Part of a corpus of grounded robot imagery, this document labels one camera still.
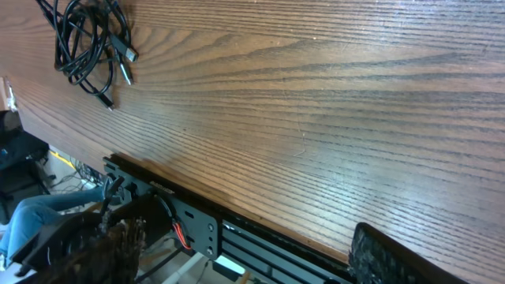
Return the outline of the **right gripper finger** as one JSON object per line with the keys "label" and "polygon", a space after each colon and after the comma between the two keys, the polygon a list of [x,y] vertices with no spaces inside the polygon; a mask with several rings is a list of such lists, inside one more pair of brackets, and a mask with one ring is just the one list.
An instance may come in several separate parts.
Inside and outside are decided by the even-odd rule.
{"label": "right gripper finger", "polygon": [[365,222],[356,225],[349,265],[358,283],[466,284]]}

